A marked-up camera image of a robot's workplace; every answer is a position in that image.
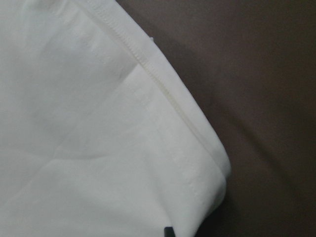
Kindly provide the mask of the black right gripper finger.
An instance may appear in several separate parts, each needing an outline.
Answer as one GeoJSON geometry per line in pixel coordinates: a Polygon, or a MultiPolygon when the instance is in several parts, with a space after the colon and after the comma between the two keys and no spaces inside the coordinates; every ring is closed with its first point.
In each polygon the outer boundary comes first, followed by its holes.
{"type": "Polygon", "coordinates": [[[176,237],[173,227],[164,228],[164,237],[176,237]]]}

